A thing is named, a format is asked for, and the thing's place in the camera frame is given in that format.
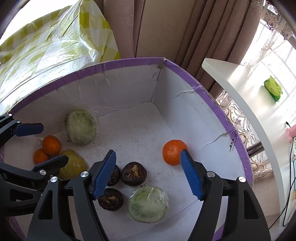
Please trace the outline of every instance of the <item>pink object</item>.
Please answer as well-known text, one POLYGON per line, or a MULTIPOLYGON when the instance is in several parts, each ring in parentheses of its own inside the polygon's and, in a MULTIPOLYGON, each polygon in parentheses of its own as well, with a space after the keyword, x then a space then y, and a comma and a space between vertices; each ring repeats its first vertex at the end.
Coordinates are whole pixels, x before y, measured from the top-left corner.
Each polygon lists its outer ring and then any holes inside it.
POLYGON ((289 141, 292 142, 293 137, 296 136, 296 125, 293 125, 291 128, 287 128, 286 132, 288 134, 289 141))

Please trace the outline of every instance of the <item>small orange fruit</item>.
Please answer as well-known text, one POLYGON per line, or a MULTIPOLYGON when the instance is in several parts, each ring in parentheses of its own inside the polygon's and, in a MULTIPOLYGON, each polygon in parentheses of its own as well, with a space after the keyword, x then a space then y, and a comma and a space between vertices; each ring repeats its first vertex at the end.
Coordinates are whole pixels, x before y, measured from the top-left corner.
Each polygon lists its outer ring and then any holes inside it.
POLYGON ((55 136, 47 136, 43 139, 42 149, 49 156, 56 156, 61 151, 61 143, 55 136))
POLYGON ((38 149, 37 151, 35 151, 33 159, 35 164, 39 164, 49 160, 49 156, 42 149, 38 149))
POLYGON ((171 165, 180 165, 181 151, 187 149, 186 144, 181 140, 171 140, 163 146, 163 160, 171 165))

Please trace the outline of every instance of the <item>yellow-green plaid plastic cover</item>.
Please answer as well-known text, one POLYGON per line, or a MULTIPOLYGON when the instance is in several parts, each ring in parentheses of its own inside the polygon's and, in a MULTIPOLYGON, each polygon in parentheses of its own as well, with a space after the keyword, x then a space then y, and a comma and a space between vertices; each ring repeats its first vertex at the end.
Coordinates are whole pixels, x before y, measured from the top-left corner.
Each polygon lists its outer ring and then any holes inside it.
POLYGON ((0 46, 0 114, 60 77, 114 59, 113 32, 93 0, 45 15, 0 46))

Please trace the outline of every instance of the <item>green tissue packet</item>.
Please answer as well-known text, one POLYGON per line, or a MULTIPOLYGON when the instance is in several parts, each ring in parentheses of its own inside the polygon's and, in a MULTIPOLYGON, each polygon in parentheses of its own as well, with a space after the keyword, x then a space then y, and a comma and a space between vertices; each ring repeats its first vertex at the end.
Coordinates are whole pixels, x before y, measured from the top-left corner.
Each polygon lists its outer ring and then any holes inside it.
POLYGON ((281 94, 283 93, 281 86, 275 81, 273 77, 269 77, 268 80, 264 81, 264 86, 271 94, 275 101, 279 101, 281 94))

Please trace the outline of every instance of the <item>box floor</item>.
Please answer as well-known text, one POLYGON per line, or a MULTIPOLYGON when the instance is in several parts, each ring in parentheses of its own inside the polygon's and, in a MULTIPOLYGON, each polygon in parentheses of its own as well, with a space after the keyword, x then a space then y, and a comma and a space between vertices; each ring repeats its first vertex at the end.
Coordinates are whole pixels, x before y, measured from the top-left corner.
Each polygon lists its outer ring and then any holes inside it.
MULTIPOLYGON (((138 223, 132 220, 127 213, 128 199, 135 187, 127 186, 119 181, 113 188, 119 190, 124 197, 124 204, 120 210, 109 212, 102 209, 97 201, 94 202, 108 238, 112 241, 125 238, 126 240, 137 240, 142 234, 149 232, 146 230, 154 227, 150 230, 153 232, 162 226, 160 231, 162 234, 153 235, 153 240, 164 240, 164 237, 172 232, 176 233, 176 240, 187 240, 202 202, 197 201, 197 198, 192 195, 181 166, 169 166, 162 159, 163 145, 178 137, 174 136, 157 107, 151 102, 145 102, 102 116, 99 118, 97 131, 95 140, 83 146, 67 142, 65 132, 57 133, 55 136, 62 143, 62 151, 72 148, 86 160, 88 168, 93 163, 101 161, 109 149, 116 152, 117 165, 120 169, 131 161, 142 163, 148 172, 144 184, 158 186, 167 191, 169 196, 169 209, 162 221, 157 224, 138 223), (187 216, 188 208, 190 208, 190 214, 187 216), (180 223, 183 218, 187 218, 187 221, 180 223)), ((32 161, 34 151, 39 146, 40 140, 34 136, 13 137, 5 145, 4 161, 17 167, 31 169, 34 166, 32 161)), ((73 198, 69 199, 75 234, 78 239, 82 240, 75 216, 73 198)), ((31 216, 17 217, 25 234, 28 232, 31 216)))

